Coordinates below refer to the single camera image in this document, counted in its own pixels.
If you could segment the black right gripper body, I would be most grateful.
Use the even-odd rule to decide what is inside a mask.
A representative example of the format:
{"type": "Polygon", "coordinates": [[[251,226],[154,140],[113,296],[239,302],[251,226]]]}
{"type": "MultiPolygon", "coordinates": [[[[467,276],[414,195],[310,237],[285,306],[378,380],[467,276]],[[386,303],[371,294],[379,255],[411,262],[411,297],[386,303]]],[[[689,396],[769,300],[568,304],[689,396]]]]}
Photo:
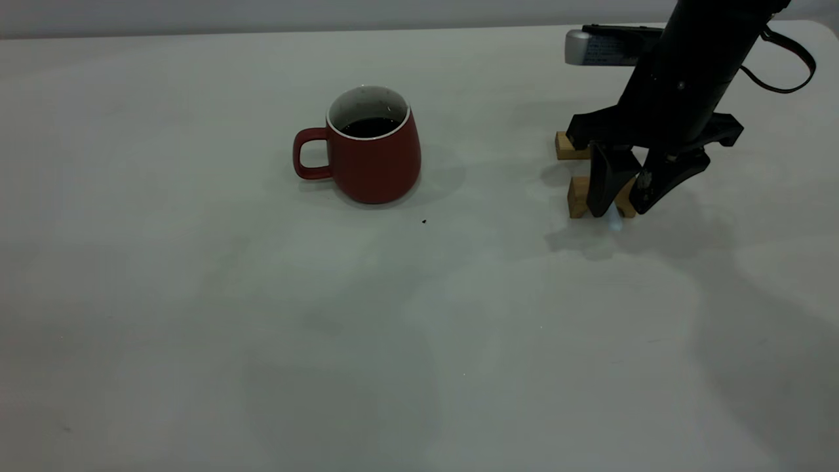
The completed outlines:
{"type": "Polygon", "coordinates": [[[567,33],[566,62],[630,66],[618,103],[572,117],[566,136],[576,149],[593,142],[681,153],[742,131],[715,109],[745,60],[737,26],[584,26],[567,33]]]}

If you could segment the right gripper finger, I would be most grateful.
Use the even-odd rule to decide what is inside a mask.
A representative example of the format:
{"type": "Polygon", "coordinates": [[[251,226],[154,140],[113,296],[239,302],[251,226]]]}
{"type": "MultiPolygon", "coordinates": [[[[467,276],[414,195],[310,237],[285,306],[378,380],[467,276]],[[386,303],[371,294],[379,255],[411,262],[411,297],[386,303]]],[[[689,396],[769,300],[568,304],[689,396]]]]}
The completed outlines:
{"type": "Polygon", "coordinates": [[[593,142],[589,147],[591,165],[585,203],[591,215],[599,218],[605,215],[619,192],[642,167],[632,146],[593,142]]]}
{"type": "Polygon", "coordinates": [[[681,183],[707,170],[711,160],[702,147],[684,153],[651,149],[629,194],[629,201],[644,214],[681,183]]]}

